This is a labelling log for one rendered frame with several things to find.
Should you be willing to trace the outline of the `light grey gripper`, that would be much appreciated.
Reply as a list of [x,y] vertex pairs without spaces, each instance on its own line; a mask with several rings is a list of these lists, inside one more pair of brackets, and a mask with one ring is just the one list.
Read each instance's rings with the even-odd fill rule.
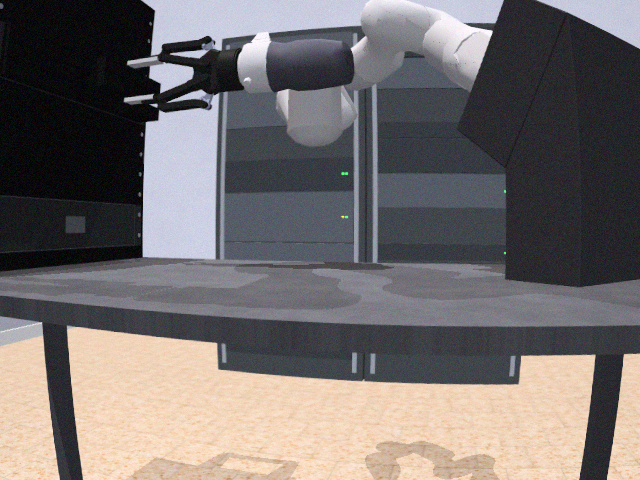
[[[165,113],[197,108],[211,110],[211,101],[214,95],[220,92],[244,90],[245,88],[240,83],[237,69],[238,57],[242,49],[236,48],[220,51],[215,49],[215,43],[215,40],[210,36],[203,37],[199,40],[166,43],[162,45],[162,51],[158,55],[127,61],[127,65],[134,69],[161,65],[164,64],[164,62],[167,64],[188,66],[193,67],[194,74],[192,79],[186,83],[160,94],[127,97],[124,98],[124,102],[131,105],[142,103],[146,105],[157,104],[157,109]],[[170,53],[198,50],[209,51],[201,58],[170,55]],[[169,102],[199,90],[206,92],[206,95],[199,97],[199,99]]]

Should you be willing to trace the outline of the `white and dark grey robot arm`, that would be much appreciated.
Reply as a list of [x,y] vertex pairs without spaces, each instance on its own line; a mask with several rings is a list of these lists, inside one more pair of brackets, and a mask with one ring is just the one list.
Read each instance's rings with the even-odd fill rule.
[[240,83],[248,93],[278,92],[287,134],[302,145],[325,146],[358,115],[342,85],[369,88],[400,68],[410,51],[470,92],[492,35],[406,0],[370,0],[361,27],[365,37],[352,48],[326,39],[272,42],[268,32],[258,33],[239,54]]

